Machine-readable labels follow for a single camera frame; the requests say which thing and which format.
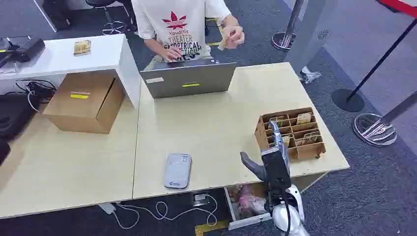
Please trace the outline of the person's left hand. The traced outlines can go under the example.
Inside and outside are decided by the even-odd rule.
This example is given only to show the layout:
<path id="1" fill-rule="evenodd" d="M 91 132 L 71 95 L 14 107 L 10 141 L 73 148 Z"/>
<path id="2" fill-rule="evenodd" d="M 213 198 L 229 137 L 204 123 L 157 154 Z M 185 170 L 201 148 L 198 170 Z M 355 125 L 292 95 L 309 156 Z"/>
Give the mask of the person's left hand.
<path id="1" fill-rule="evenodd" d="M 236 49 L 245 40 L 243 28 L 240 26 L 225 26 L 222 35 L 221 46 L 223 49 Z"/>

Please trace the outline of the person's right hand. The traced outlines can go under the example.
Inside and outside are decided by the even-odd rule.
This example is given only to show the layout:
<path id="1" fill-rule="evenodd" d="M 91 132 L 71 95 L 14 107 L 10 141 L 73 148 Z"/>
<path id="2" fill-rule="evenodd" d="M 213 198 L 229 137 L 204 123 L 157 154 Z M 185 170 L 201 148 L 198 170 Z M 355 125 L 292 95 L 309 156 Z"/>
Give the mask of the person's right hand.
<path id="1" fill-rule="evenodd" d="M 177 62 L 182 58 L 181 49 L 177 47 L 163 48 L 161 56 L 166 62 Z"/>

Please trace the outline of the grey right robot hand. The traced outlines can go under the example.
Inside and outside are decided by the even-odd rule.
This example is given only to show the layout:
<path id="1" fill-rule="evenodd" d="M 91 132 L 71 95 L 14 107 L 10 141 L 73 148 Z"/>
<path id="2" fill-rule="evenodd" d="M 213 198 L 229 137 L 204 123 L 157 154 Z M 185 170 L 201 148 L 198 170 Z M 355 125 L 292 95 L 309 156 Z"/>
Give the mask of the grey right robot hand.
<path id="1" fill-rule="evenodd" d="M 269 184 L 270 190 L 284 192 L 291 187 L 289 154 L 285 146 L 279 127 L 276 122 L 270 121 L 272 129 L 273 146 L 261 151 L 263 165 L 252 161 L 246 152 L 240 153 L 243 165 L 249 169 L 259 180 Z"/>

